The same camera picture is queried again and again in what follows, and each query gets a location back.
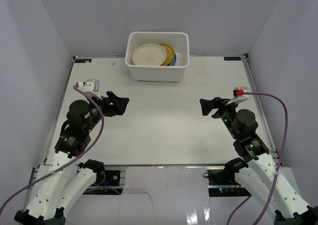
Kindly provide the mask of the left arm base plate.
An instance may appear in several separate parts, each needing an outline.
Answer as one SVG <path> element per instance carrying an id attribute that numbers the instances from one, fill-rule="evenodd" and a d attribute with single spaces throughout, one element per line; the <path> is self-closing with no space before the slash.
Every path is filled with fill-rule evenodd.
<path id="1" fill-rule="evenodd" d="M 84 195 L 121 195 L 125 185 L 126 172 L 105 170 L 98 180 L 89 186 Z"/>

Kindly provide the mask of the round bamboo woven plate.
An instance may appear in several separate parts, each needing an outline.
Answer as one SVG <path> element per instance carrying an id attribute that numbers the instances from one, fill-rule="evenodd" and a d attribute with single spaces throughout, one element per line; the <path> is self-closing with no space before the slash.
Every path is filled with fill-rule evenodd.
<path id="1" fill-rule="evenodd" d="M 166 51 L 166 59 L 162 63 L 162 66 L 169 66 L 174 59 L 174 55 L 175 55 L 174 49 L 170 45 L 167 45 L 167 44 L 161 44 L 161 46 Z"/>

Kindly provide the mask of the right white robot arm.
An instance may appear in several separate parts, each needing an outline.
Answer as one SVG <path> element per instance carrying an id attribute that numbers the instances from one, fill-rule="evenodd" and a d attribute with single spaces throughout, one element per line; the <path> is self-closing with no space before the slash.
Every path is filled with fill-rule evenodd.
<path id="1" fill-rule="evenodd" d="M 221 119 L 234 140 L 239 157 L 225 163 L 218 173 L 208 171 L 216 182 L 239 184 L 254 197 L 276 225 L 316 225 L 318 209 L 310 206 L 281 173 L 269 148 L 256 133 L 255 114 L 248 109 L 237 110 L 245 97 L 212 100 L 200 99 L 203 116 Z"/>

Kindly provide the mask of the pink plastic plate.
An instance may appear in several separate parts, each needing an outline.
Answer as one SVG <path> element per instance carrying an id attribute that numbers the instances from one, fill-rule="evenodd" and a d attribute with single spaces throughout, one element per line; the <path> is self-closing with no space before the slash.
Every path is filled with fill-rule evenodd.
<path id="1" fill-rule="evenodd" d="M 175 66 L 183 67 L 186 65 L 186 60 L 183 59 L 183 55 L 181 53 L 175 53 L 176 62 Z"/>

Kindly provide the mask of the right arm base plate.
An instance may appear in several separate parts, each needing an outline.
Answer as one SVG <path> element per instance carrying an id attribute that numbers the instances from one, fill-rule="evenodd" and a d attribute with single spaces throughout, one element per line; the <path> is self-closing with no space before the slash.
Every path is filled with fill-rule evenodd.
<path id="1" fill-rule="evenodd" d="M 234 179 L 226 175 L 223 169 L 208 169 L 203 173 L 208 180 L 209 197 L 246 197 L 250 193 Z"/>

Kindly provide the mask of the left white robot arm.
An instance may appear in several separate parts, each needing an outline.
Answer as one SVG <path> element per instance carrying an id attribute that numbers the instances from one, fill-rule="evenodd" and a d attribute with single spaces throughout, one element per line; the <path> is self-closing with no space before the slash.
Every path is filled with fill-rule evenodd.
<path id="1" fill-rule="evenodd" d="M 104 164 L 93 159 L 79 163 L 79 174 L 71 183 L 68 179 L 75 159 L 80 159 L 95 144 L 89 135 L 95 126 L 104 123 L 105 117 L 122 116 L 126 111 L 129 98 L 118 97 L 112 91 L 106 94 L 106 97 L 92 96 L 88 101 L 76 100 L 70 104 L 48 174 L 40 178 L 42 184 L 26 209 L 16 212 L 16 222 L 63 225 L 67 212 L 85 190 L 104 181 Z"/>

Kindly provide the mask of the cream round plate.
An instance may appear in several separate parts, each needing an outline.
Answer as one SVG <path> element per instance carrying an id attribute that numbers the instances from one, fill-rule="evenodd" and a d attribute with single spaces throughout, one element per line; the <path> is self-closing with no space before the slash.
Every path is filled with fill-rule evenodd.
<path id="1" fill-rule="evenodd" d="M 161 66 L 166 60 L 166 50 L 163 46 L 148 43 L 139 46 L 132 54 L 132 61 L 140 66 Z"/>

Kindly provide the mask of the blue plastic plate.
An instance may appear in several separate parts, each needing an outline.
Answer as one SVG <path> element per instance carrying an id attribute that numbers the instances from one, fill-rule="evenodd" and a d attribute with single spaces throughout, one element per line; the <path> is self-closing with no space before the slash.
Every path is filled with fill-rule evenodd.
<path id="1" fill-rule="evenodd" d="M 169 66 L 175 66 L 175 64 L 176 64 L 176 59 L 177 59 L 176 54 L 174 54 L 173 59 L 172 59 L 172 61 L 170 62 Z"/>

